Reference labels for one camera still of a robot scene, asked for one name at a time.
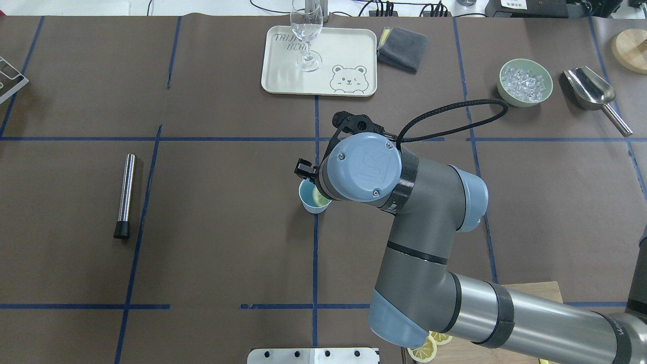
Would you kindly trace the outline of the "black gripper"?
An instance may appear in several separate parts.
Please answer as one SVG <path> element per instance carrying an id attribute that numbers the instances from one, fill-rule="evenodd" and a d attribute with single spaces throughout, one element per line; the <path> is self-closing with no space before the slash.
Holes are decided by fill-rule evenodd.
<path id="1" fill-rule="evenodd" d="M 320 186 L 320 175 L 323 167 L 321 164 L 313 164 L 306 159 L 299 158 L 295 166 L 295 174 L 304 180 L 309 180 L 312 184 Z"/>

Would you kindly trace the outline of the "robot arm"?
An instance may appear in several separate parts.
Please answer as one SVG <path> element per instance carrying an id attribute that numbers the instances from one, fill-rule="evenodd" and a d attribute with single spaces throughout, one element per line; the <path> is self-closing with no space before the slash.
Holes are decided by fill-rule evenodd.
<path id="1" fill-rule="evenodd" d="M 457 235 L 455 274 L 508 285 L 556 281 L 571 307 L 607 315 L 624 309 L 645 228 L 639 169 L 645 144 L 604 141 L 413 143 L 416 154 L 481 173 L 488 215 Z M 367 314 L 391 218 L 358 203 L 333 203 L 315 219 L 313 341 L 377 345 Z"/>

